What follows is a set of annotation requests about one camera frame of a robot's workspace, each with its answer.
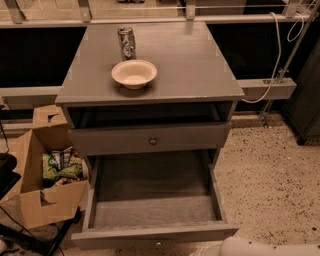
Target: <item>gray nightstand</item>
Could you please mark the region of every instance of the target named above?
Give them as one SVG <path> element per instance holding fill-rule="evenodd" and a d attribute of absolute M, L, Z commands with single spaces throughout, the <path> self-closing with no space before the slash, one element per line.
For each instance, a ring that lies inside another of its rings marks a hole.
<path fill-rule="evenodd" d="M 56 104 L 92 167 L 80 248 L 223 240 L 214 176 L 243 92 L 203 22 L 133 24 L 137 58 L 158 69 L 140 90 L 111 78 L 117 29 L 90 25 Z"/>

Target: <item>drawer handle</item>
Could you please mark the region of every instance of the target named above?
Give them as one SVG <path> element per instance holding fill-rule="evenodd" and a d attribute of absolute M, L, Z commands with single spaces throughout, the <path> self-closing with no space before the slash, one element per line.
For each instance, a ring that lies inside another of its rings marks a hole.
<path fill-rule="evenodd" d="M 154 146 L 158 143 L 157 139 L 155 137 L 151 137 L 150 140 L 149 140 L 149 143 Z"/>

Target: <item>speckled floor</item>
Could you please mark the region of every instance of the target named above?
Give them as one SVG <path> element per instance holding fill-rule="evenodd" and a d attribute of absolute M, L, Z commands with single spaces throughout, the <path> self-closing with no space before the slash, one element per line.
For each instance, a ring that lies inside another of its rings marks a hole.
<path fill-rule="evenodd" d="M 262 127 L 255 115 L 233 117 L 233 129 L 215 169 L 228 221 L 240 225 L 236 236 L 263 243 L 318 243 L 320 142 L 298 146 L 280 115 L 268 118 L 271 128 Z M 3 207 L 14 214 L 13 202 Z M 2 213 L 0 220 L 9 222 Z M 61 244 L 66 256 L 188 256 L 201 247 L 219 243 L 81 251 L 70 240 L 70 233 L 80 229 L 80 224 L 74 225 Z M 50 237 L 55 227 L 32 231 Z"/>

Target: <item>bowl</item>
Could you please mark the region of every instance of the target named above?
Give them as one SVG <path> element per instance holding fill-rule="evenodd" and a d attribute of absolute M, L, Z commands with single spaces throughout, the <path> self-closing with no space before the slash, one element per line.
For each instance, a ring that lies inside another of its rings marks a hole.
<path fill-rule="evenodd" d="M 145 60 L 127 60 L 117 64 L 112 78 L 129 89 L 140 89 L 157 75 L 157 68 Z"/>

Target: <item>white cable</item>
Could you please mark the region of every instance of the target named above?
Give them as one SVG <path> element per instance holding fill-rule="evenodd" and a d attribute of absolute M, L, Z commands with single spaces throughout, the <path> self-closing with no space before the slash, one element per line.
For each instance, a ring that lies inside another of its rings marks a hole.
<path fill-rule="evenodd" d="M 297 13 L 297 14 L 300 16 L 300 19 L 297 19 L 297 21 L 293 24 L 293 26 L 291 27 L 290 31 L 288 32 L 287 40 L 288 40 L 289 43 L 293 42 L 294 40 L 296 40 L 296 39 L 300 36 L 300 34 L 301 34 L 301 32 L 302 32 L 302 29 L 304 28 L 304 19 L 303 19 L 303 16 L 302 16 L 302 15 L 305 14 L 305 13 L 311 8 L 311 6 L 312 6 L 315 2 L 317 2 L 317 0 L 313 0 L 313 1 L 311 2 L 311 4 L 309 4 L 308 8 L 305 9 L 305 11 L 304 11 L 302 14 Z M 294 29 L 294 27 L 297 25 L 297 23 L 298 23 L 300 20 L 301 20 L 301 28 L 300 28 L 300 31 L 298 32 L 298 34 L 297 34 L 294 38 L 290 39 L 290 35 L 291 35 L 292 30 Z"/>
<path fill-rule="evenodd" d="M 303 19 L 303 16 L 300 14 L 300 13 L 297 13 L 299 16 L 300 16 L 300 19 L 301 19 L 301 28 L 300 28 L 300 31 L 297 33 L 297 35 L 290 39 L 290 35 L 291 35 L 291 32 L 292 30 L 294 29 L 294 27 L 298 24 L 298 22 L 300 21 L 300 19 L 297 19 L 297 21 L 293 24 L 293 26 L 291 27 L 288 35 L 287 35 L 287 40 L 289 43 L 293 42 L 294 40 L 296 40 L 298 38 L 298 36 L 300 36 L 301 32 L 302 32 L 302 29 L 304 28 L 304 19 Z"/>
<path fill-rule="evenodd" d="M 281 48 L 281 40 L 280 40 L 280 29 L 279 29 L 279 23 L 278 23 L 278 19 L 277 19 L 277 16 L 275 15 L 274 12 L 270 12 L 270 15 L 274 18 L 275 20 L 275 23 L 276 23 L 276 29 L 277 29 L 277 38 L 278 38 L 278 49 L 279 49 L 279 53 L 278 53 L 278 58 L 277 58 L 277 62 L 274 66 L 274 69 L 273 69 L 273 72 L 272 72 L 272 76 L 271 76 L 271 82 L 270 82 L 270 85 L 269 87 L 267 88 L 267 90 L 265 91 L 265 93 L 257 100 L 245 100 L 245 99 L 242 99 L 242 101 L 246 102 L 246 103 L 250 103 L 250 104 L 254 104 L 254 103 L 258 103 L 259 101 L 263 100 L 268 92 L 270 91 L 270 88 L 272 87 L 272 83 L 273 83 L 273 79 L 274 79 L 274 75 L 277 71 L 277 68 L 278 68 L 278 65 L 279 65 L 279 61 L 280 61 L 280 58 L 281 58 L 281 53 L 282 53 L 282 48 Z"/>

